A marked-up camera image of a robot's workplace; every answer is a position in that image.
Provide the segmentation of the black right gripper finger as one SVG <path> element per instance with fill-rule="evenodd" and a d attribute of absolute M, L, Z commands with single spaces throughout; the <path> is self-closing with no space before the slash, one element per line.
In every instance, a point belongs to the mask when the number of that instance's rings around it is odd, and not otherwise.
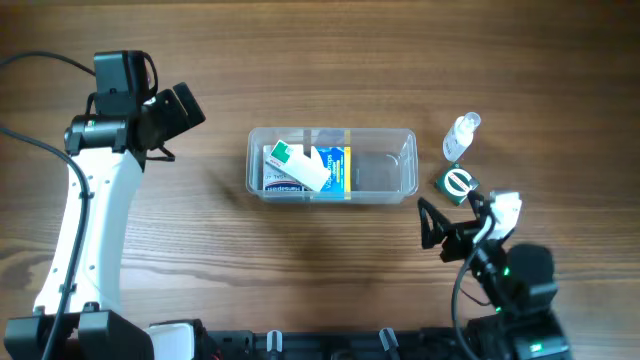
<path fill-rule="evenodd" d="M 430 202 L 420 197 L 417 207 L 421 226 L 421 246 L 431 249 L 447 237 L 450 221 Z"/>
<path fill-rule="evenodd" d="M 467 199 L 476 218 L 481 218 L 485 215 L 485 197 L 476 190 L 471 190 Z"/>

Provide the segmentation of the green round-label box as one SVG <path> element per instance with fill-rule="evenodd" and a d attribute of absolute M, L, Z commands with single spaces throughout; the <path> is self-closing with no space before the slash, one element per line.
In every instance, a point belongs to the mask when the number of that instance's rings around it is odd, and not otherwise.
<path fill-rule="evenodd" d="M 434 187 L 452 204 L 460 206 L 480 182 L 459 163 L 451 164 L 434 182 Z"/>

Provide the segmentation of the small clear plastic bottle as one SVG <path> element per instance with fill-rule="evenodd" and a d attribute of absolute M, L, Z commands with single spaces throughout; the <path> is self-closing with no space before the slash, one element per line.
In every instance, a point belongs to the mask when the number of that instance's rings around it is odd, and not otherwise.
<path fill-rule="evenodd" d="M 449 162 L 456 162 L 474 138 L 474 132 L 481 124 L 481 117 L 476 112 L 468 112 L 459 116 L 443 139 L 442 149 Z"/>

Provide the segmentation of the clear plastic container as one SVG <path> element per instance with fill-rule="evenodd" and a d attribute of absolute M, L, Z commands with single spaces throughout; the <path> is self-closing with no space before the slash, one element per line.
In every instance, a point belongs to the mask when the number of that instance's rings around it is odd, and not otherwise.
<path fill-rule="evenodd" d="M 331 172 L 320 192 L 269 163 L 280 142 Z M 246 188 L 265 202 L 399 204 L 418 185 L 416 136 L 410 129 L 258 127 L 248 136 Z"/>

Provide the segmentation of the white Hansaplast plaster box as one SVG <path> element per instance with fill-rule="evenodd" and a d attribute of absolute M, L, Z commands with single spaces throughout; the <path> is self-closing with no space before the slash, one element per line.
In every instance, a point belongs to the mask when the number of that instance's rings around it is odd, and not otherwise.
<path fill-rule="evenodd" d="M 263 146 L 262 189 L 274 192 L 304 192 L 305 187 L 268 162 L 272 145 Z"/>

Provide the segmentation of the white green medicine box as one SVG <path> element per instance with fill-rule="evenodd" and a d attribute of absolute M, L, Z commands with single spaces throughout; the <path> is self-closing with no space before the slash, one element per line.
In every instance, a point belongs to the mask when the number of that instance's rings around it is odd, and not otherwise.
<path fill-rule="evenodd" d="M 318 155 L 309 157 L 304 153 L 303 147 L 296 147 L 282 140 L 272 147 L 266 161 L 314 192 L 322 190 L 331 174 Z"/>

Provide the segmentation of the blue yellow cough drops bag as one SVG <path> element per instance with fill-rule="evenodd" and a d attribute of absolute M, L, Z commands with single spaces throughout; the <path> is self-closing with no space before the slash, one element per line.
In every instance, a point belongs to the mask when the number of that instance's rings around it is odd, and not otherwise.
<path fill-rule="evenodd" d="M 350 200 L 352 190 L 352 151 L 350 146 L 312 146 L 311 158 L 330 171 L 321 192 L 329 198 Z"/>

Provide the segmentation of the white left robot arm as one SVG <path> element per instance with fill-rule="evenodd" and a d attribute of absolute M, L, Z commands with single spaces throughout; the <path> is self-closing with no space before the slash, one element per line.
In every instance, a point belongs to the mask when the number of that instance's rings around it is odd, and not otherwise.
<path fill-rule="evenodd" d="M 171 162 L 168 140 L 205 117 L 185 84 L 158 87 L 151 56 L 99 52 L 96 89 L 57 151 L 69 169 L 51 268 L 28 317 L 7 323 L 14 359 L 212 359 L 216 344 L 197 319 L 140 328 L 120 310 L 120 268 L 132 199 L 150 161 Z"/>

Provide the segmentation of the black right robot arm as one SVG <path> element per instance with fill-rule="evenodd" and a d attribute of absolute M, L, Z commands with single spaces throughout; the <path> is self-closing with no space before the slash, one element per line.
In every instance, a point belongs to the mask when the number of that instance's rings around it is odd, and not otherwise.
<path fill-rule="evenodd" d="M 452 289 L 451 321 L 466 359 L 570 359 L 552 302 L 558 292 L 551 251 L 524 243 L 504 248 L 514 233 L 523 201 L 517 192 L 467 195 L 474 219 L 453 223 L 421 198 L 417 208 L 421 246 L 441 247 L 440 259 L 462 263 Z M 470 273 L 494 308 L 489 316 L 460 322 L 458 300 Z"/>

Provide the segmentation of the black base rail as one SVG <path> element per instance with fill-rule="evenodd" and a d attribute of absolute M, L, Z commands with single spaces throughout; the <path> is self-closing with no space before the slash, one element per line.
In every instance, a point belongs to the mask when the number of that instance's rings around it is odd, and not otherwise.
<path fill-rule="evenodd" d="M 451 328 L 397 332 L 209 331 L 201 321 L 155 323 L 145 329 L 156 359 L 464 359 Z"/>

